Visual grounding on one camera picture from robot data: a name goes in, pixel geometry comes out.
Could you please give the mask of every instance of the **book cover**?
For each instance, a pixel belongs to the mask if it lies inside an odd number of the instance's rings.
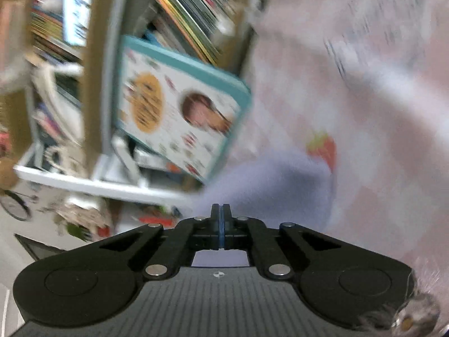
[[[117,125],[145,147],[205,181],[224,156],[251,94],[237,77],[125,36]]]

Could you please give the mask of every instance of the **bookshelf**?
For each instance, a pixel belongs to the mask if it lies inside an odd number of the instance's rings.
[[[31,12],[31,0],[27,2]],[[183,191],[178,183],[165,178],[152,176],[148,181],[141,178],[138,185],[127,183],[124,168],[111,148],[113,134],[113,94],[117,72],[117,51],[122,35],[139,35],[140,19],[151,19],[155,0],[93,0],[87,44],[81,61],[84,76],[80,82],[80,101],[85,126],[84,151],[88,159],[89,177],[75,178],[59,173],[43,172],[33,167],[36,146],[33,144],[15,166],[17,175],[32,181],[60,189],[79,191],[106,198],[163,204],[182,209],[192,208],[192,193]],[[245,20],[245,10],[241,9],[234,18]],[[238,39],[228,42],[221,57],[220,67],[235,70],[233,62],[236,51],[245,51],[251,30],[250,24],[239,24]],[[31,36],[28,35],[28,54],[30,62],[38,62],[31,51]]]

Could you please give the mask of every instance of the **stack of books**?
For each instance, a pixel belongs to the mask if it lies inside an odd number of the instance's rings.
[[[31,16],[35,52],[51,63],[79,62],[80,51],[64,42],[62,9],[60,13],[42,8],[45,0],[34,0]]]
[[[223,68],[223,55],[239,34],[249,0],[156,1],[159,14],[145,37]]]

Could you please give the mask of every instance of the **silver screw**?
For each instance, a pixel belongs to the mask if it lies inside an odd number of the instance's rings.
[[[271,265],[268,268],[268,271],[271,274],[276,275],[276,276],[285,276],[291,271],[291,268],[287,265],[276,264],[276,265]]]
[[[164,265],[150,265],[145,269],[145,272],[151,276],[162,276],[168,271]]]

